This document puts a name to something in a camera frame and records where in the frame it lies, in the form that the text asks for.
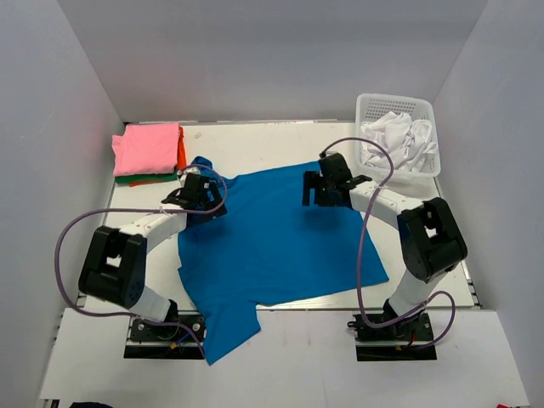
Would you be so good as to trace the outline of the blue t-shirt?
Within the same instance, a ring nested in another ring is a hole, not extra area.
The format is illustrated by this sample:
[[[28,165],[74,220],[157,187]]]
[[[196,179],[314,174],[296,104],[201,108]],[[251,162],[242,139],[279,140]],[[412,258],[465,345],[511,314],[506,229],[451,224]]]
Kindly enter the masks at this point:
[[[344,207],[302,205],[316,162],[224,180],[227,214],[178,236],[179,278],[204,316],[209,364],[257,334],[256,308],[356,288],[362,217]],[[368,234],[361,285],[388,275]]]

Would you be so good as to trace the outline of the white t-shirt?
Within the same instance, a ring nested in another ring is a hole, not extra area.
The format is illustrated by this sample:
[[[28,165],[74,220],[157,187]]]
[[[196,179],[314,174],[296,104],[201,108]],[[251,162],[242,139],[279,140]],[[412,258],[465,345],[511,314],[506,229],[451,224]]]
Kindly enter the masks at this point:
[[[381,145],[396,170],[419,173],[439,150],[433,141],[433,130],[427,119],[412,120],[407,113],[390,111],[375,122],[364,122],[360,137]]]

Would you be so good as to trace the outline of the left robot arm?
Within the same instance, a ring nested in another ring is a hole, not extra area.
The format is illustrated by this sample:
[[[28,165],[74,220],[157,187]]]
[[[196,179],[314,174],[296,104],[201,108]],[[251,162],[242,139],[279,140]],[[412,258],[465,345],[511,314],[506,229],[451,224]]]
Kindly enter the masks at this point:
[[[148,254],[170,237],[227,213],[218,181],[187,173],[154,211],[120,228],[96,229],[78,281],[80,292],[150,320],[162,339],[179,331],[177,304],[145,284]]]

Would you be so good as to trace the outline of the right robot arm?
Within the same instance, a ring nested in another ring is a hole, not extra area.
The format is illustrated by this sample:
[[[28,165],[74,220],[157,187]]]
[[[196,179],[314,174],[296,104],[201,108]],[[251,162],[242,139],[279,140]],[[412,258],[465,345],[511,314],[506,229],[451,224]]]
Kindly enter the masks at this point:
[[[318,171],[303,175],[302,204],[320,207],[346,207],[364,213],[356,262],[356,286],[360,315],[372,329],[385,328],[401,339],[415,327],[413,316],[443,294],[434,288],[468,255],[467,245],[448,203],[439,197],[422,201],[388,190],[385,178],[355,177],[339,153],[321,154]],[[382,309],[377,323],[368,319],[361,293],[362,252],[369,218],[373,216],[399,233],[405,273]]]

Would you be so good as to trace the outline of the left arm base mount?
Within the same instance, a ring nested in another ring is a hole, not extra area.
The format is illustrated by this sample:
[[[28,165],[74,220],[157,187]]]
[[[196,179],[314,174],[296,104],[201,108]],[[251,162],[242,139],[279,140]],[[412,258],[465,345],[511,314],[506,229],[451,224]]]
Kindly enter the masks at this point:
[[[190,333],[176,326],[153,326],[141,319],[132,319],[123,358],[127,360],[203,360],[196,345],[203,344],[207,326],[203,315],[179,313],[179,322]]]

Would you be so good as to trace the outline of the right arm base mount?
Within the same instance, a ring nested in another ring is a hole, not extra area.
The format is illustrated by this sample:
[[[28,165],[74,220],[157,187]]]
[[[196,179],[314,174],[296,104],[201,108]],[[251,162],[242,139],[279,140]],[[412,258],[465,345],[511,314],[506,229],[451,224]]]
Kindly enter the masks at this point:
[[[354,332],[356,359],[359,362],[437,360],[434,332],[427,313],[384,328],[370,328],[360,314],[354,314],[347,328]]]

